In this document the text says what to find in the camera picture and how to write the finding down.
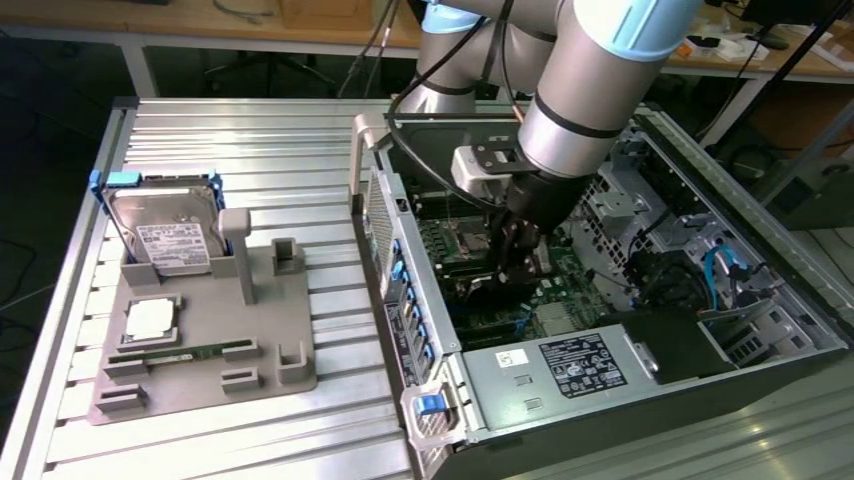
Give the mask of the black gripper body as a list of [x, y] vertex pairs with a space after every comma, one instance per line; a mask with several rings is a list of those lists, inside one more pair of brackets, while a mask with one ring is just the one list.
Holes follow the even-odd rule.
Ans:
[[506, 194], [510, 218], [552, 234], [569, 218], [593, 178], [593, 174], [564, 178], [544, 171], [515, 174]]

